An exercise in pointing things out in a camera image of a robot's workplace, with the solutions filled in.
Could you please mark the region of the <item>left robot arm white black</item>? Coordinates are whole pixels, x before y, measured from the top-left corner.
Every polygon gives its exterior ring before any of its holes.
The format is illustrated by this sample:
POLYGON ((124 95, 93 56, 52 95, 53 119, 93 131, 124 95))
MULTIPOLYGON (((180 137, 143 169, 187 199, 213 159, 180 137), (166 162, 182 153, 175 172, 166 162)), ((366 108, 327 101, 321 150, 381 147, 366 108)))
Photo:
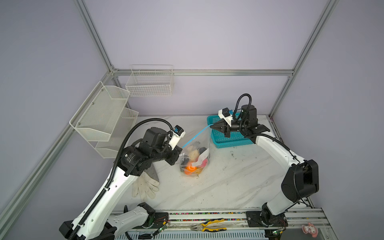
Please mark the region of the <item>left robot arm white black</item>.
POLYGON ((80 215, 64 222, 59 231, 67 240, 114 240, 125 232, 154 225, 156 211, 147 203, 140 203, 134 209, 111 217, 117 203, 125 191, 135 183, 152 163, 166 161, 174 165, 182 152, 175 145, 150 145, 143 142, 139 146, 123 149, 120 159, 114 162, 110 175, 89 205, 80 215))

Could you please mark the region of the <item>dark avocado toy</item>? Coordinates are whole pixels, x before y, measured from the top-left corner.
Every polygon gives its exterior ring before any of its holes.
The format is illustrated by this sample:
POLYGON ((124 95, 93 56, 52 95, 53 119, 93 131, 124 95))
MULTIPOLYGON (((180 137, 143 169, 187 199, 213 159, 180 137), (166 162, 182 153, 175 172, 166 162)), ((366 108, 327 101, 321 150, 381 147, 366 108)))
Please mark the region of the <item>dark avocado toy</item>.
POLYGON ((200 155, 201 155, 202 153, 204 153, 206 150, 207 150, 206 147, 198 148, 198 152, 199 152, 200 155))

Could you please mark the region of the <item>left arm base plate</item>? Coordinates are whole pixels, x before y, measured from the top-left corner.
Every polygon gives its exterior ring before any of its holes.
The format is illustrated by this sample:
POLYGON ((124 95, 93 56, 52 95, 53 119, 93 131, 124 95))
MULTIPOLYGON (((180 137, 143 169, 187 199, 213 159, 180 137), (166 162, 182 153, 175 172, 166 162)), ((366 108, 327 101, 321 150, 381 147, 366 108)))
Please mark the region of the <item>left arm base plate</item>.
POLYGON ((160 212, 149 214, 147 220, 140 227, 142 229, 158 229, 163 225, 163 222, 167 222, 169 220, 169 213, 160 212))

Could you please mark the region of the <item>smooth orange toy fruit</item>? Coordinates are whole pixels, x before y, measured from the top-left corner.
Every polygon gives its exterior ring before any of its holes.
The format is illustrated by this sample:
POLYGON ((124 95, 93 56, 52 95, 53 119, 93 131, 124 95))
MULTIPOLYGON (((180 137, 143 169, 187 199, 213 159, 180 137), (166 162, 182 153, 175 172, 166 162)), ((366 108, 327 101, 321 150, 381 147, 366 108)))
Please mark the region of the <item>smooth orange toy fruit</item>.
POLYGON ((184 167, 184 174, 186 175, 192 175, 197 170, 197 167, 194 166, 186 166, 184 167))

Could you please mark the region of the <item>clear zip top bag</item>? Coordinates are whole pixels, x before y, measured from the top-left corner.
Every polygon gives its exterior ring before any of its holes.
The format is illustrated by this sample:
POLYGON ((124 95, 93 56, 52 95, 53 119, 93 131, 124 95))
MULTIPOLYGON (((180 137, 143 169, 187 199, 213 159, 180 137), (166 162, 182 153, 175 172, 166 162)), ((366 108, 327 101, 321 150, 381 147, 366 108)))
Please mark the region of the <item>clear zip top bag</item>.
POLYGON ((198 177, 210 163, 211 125, 188 135, 188 141, 182 146, 179 156, 180 171, 187 177, 198 177))

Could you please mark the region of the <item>cream round toy food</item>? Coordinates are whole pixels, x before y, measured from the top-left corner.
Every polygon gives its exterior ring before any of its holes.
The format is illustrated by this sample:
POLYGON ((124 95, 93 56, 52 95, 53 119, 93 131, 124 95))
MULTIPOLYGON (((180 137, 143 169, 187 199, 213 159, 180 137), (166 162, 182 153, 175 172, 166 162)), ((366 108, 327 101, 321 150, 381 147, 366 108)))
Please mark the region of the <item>cream round toy food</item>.
POLYGON ((190 161, 192 162, 196 162, 199 158, 200 154, 198 152, 198 150, 193 150, 192 152, 189 153, 189 158, 190 158, 190 161))

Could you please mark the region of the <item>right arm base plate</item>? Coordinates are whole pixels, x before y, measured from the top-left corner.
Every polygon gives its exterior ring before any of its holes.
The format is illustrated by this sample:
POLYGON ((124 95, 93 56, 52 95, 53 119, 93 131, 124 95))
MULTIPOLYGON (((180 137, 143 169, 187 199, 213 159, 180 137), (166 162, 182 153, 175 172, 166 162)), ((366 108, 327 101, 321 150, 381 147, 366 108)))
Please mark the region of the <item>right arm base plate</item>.
POLYGON ((251 228, 279 228, 288 226, 288 222, 284 214, 274 216, 266 210, 247 211, 246 219, 248 226, 251 228))

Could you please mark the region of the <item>pink apple toy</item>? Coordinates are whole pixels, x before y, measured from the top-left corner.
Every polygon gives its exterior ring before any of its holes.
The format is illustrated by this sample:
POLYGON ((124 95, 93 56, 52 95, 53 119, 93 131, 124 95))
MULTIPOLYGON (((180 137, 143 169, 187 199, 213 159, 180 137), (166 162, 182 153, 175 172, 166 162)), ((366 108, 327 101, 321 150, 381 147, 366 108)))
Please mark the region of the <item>pink apple toy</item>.
POLYGON ((202 164, 200 165, 200 168, 205 168, 209 163, 208 159, 203 160, 202 164))

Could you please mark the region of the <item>yellow mango toy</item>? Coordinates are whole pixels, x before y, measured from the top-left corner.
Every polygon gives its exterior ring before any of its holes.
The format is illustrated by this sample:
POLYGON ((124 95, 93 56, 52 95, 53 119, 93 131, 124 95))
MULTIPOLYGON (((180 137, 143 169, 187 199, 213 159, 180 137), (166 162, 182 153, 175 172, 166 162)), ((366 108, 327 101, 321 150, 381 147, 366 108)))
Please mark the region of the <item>yellow mango toy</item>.
POLYGON ((197 168, 197 169, 193 172, 193 175, 198 176, 199 174, 201 174, 202 171, 203 171, 203 168, 197 168))

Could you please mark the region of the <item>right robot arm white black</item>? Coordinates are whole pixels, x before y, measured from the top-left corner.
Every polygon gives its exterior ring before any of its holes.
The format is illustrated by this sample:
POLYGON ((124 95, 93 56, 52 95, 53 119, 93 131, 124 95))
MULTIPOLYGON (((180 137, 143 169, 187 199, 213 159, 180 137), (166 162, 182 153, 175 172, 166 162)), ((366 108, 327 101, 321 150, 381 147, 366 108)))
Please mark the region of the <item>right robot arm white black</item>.
POLYGON ((270 136, 270 129, 259 123, 253 105, 243 105, 239 115, 224 108, 219 110, 218 116, 219 121, 210 126, 212 130, 226 138, 232 133, 240 133, 264 149, 286 173, 278 194, 262 206, 260 222, 263 226, 275 225, 288 209, 319 191, 318 164, 296 155, 283 142, 270 136))

